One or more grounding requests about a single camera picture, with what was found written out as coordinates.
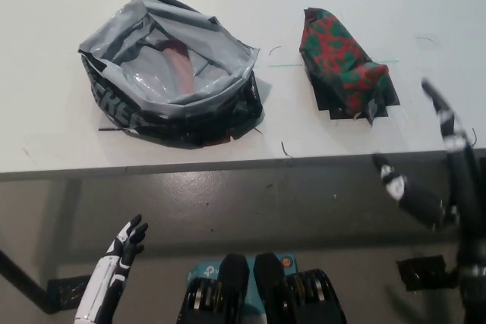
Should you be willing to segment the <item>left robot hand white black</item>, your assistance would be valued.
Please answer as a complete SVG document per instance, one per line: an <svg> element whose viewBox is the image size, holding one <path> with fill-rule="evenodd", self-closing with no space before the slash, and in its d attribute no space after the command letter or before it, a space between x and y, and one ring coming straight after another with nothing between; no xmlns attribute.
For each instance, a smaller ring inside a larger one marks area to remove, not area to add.
<svg viewBox="0 0 486 324"><path fill-rule="evenodd" d="M75 314L76 323L111 323L135 257L144 250L148 224L136 215L96 264Z"/></svg>

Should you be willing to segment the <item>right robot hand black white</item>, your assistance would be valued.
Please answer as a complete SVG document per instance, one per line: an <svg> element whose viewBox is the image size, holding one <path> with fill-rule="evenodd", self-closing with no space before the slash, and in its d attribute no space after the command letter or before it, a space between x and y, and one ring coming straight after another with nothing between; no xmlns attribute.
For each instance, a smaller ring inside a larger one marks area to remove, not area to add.
<svg viewBox="0 0 486 324"><path fill-rule="evenodd" d="M372 160L385 190L407 213L431 229L450 222L458 224L459 274L479 278L485 275L485 196L481 171L473 145L453 108L429 79L424 78L421 87L432 101L439 121L449 169L450 200L442 200L410 181L396 171L385 155L375 153Z"/></svg>

